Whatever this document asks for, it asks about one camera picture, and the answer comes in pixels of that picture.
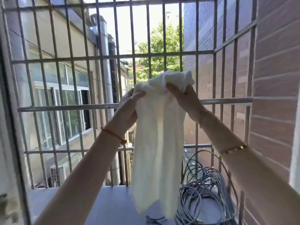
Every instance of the brick building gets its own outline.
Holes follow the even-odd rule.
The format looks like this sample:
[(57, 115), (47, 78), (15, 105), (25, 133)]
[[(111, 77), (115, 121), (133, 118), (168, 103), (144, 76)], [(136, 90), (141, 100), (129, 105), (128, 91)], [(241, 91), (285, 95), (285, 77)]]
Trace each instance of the brick building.
[[(236, 0), (227, 0), (226, 40), (234, 35)], [(224, 0), (218, 0), (217, 47), (223, 42)], [(249, 145), (284, 180), (289, 181), (293, 138), (296, 121), (300, 77), (300, 0), (258, 0), (257, 33), (253, 72), (253, 105), (250, 118)], [(238, 28), (251, 23), (252, 0), (240, 0)], [(213, 49), (214, 3), (199, 3), (199, 50)], [(250, 32), (238, 39), (235, 97), (245, 97), (247, 87)], [(196, 49), (196, 4), (184, 4), (184, 51)], [(234, 44), (226, 47), (224, 72), (224, 98), (232, 97), (232, 72)], [(184, 56), (184, 70), (191, 70), (196, 77), (195, 56)], [(221, 98), (222, 52), (217, 53), (216, 98)], [(198, 97), (212, 98), (213, 56), (199, 55)], [(236, 135), (244, 138), (245, 106), (235, 105), (234, 125)], [(220, 117), (221, 106), (215, 113)], [(223, 122), (230, 128), (231, 105), (223, 106)], [(185, 143), (195, 143), (195, 123), (185, 119)], [(211, 143), (198, 129), (198, 143)], [(209, 166), (211, 156), (200, 155), (200, 161)], [(241, 188), (234, 180), (236, 190)], [(245, 224), (265, 225), (265, 222), (245, 199)]]

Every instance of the tree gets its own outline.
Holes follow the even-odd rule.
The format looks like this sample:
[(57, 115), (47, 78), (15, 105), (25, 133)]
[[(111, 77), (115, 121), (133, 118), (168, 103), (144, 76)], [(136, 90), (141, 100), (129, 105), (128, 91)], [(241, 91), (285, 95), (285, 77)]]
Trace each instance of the tree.
[[(160, 23), (156, 29), (153, 29), (150, 35), (151, 53), (163, 52), (163, 24)], [(179, 52), (179, 26), (174, 28), (172, 24), (166, 27), (166, 51)], [(148, 53), (148, 43), (141, 42), (136, 53)], [(137, 65), (142, 65), (143, 68), (136, 72), (138, 82), (146, 82), (149, 79), (149, 62), (148, 57), (140, 58)], [(167, 56), (167, 70), (172, 72), (180, 71), (179, 56)], [(152, 77), (159, 75), (164, 71), (163, 57), (151, 58), (151, 73)]]

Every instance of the person's left hand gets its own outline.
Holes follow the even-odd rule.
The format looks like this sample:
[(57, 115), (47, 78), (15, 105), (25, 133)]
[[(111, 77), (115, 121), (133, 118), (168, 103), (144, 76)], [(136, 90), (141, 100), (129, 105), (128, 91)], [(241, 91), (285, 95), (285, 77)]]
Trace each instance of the person's left hand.
[(121, 98), (117, 111), (105, 127), (120, 137), (123, 137), (126, 131), (137, 121), (135, 105), (140, 98), (146, 95), (143, 92), (137, 92), (133, 95), (133, 90), (132, 88)]

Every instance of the white cloth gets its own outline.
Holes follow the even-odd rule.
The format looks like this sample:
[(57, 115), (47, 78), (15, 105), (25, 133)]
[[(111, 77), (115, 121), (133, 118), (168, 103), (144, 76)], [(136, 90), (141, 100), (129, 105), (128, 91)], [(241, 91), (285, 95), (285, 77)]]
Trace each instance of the white cloth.
[(166, 89), (167, 82), (182, 92), (194, 84), (190, 71), (166, 71), (134, 88), (133, 93), (143, 91), (146, 95), (136, 105), (131, 192), (139, 214), (160, 200), (163, 215), (171, 219), (178, 207), (185, 111)]

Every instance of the gray cable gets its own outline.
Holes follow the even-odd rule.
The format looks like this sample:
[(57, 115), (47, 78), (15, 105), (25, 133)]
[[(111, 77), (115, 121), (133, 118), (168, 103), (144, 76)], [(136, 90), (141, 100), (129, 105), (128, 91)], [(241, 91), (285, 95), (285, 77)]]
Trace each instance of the gray cable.
[[(236, 224), (236, 211), (231, 199), (231, 194), (227, 190), (227, 185), (223, 175), (214, 167), (203, 167), (199, 161), (193, 159), (196, 154), (203, 151), (213, 154), (217, 159), (220, 160), (217, 155), (208, 150), (200, 150), (190, 157), (186, 164), (185, 170), (181, 174), (181, 188), (179, 190), (179, 204), (175, 222), (182, 225)], [(238, 196), (235, 188), (222, 161), (221, 164), (234, 191), (238, 208)], [(198, 219), (203, 198), (214, 199), (222, 208), (222, 218), (218, 222), (207, 224)], [(162, 217), (155, 219), (146, 216), (146, 219), (162, 225), (163, 219), (165, 218)]]

